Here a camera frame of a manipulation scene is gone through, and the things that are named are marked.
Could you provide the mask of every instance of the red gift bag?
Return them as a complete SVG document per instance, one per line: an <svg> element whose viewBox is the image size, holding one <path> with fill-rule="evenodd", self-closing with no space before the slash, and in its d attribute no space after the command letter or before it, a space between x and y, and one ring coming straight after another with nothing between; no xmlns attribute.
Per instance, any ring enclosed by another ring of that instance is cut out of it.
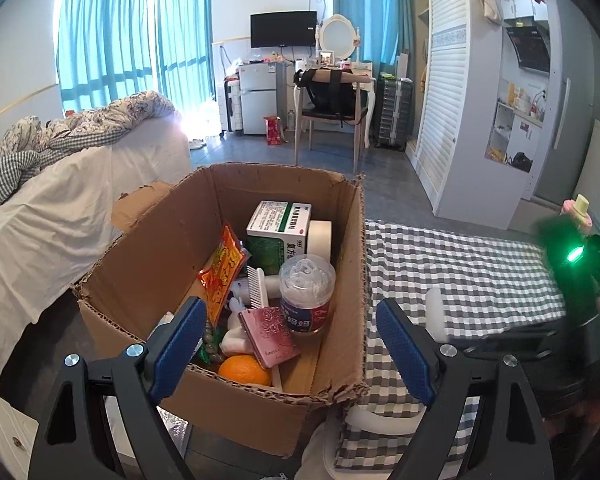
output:
<svg viewBox="0 0 600 480"><path fill-rule="evenodd" d="M282 121L279 117L269 116L264 118L267 125L267 146L279 146L282 144L280 132L282 131Z"/></svg>

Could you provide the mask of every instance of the television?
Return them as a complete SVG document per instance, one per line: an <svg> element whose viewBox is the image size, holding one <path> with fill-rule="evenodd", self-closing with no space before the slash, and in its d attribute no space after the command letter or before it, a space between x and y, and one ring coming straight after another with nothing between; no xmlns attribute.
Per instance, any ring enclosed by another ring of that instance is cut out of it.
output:
<svg viewBox="0 0 600 480"><path fill-rule="evenodd" d="M251 47L314 46L318 13L314 10L251 15Z"/></svg>
<svg viewBox="0 0 600 480"><path fill-rule="evenodd" d="M549 72L551 58L537 27L509 27L507 34L516 49L520 68Z"/></svg>

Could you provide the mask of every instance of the green light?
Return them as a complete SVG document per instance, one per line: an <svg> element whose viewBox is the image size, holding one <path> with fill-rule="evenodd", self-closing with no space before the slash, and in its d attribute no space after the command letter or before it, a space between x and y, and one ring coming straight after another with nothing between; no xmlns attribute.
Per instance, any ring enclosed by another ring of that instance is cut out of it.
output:
<svg viewBox="0 0 600 480"><path fill-rule="evenodd" d="M582 253L584 251L584 246L576 247L573 251L569 253L567 256L567 260L571 263L577 262L582 257Z"/></svg>

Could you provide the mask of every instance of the checkered tablecloth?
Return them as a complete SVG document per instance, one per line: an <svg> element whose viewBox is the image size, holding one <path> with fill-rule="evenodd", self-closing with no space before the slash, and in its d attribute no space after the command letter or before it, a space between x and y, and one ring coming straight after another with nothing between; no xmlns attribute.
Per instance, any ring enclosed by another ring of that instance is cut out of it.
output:
<svg viewBox="0 0 600 480"><path fill-rule="evenodd" d="M382 416L410 417L423 409L411 397L376 330L376 304L394 298L417 324L425 323L425 295L436 286L445 305L445 331L453 338L502 332L514 325L564 315L564 301L535 245L455 235L384 222L366 222L368 300L365 380L358 405ZM469 443L477 410L470 397L449 460ZM371 434L344 424L336 468L391 469L413 435Z"/></svg>

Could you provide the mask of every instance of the teal curtain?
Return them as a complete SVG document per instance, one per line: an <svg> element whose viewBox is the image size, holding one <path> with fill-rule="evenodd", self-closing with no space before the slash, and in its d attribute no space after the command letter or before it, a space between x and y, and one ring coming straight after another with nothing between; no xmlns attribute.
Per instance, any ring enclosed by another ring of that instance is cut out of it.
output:
<svg viewBox="0 0 600 480"><path fill-rule="evenodd" d="M373 61L376 75L392 72L397 54L412 52L410 0L333 0L333 10L360 28L361 60Z"/></svg>
<svg viewBox="0 0 600 480"><path fill-rule="evenodd" d="M65 110L152 89L146 0L62 0L56 68Z"/></svg>
<svg viewBox="0 0 600 480"><path fill-rule="evenodd" d="M155 0L158 89L192 113L216 88L211 57L211 0Z"/></svg>

